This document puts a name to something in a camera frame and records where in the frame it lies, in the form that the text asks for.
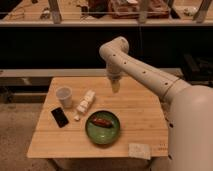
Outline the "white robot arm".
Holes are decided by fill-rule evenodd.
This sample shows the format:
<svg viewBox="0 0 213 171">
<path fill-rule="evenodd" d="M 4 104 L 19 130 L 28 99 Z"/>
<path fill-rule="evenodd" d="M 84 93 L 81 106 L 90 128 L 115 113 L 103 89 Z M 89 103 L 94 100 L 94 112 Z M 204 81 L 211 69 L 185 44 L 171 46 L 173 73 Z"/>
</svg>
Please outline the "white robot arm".
<svg viewBox="0 0 213 171">
<path fill-rule="evenodd" d="M 99 49 L 110 81 L 123 72 L 169 104 L 169 171 L 213 171 L 213 88 L 186 81 L 128 55 L 117 37 Z"/>
</svg>

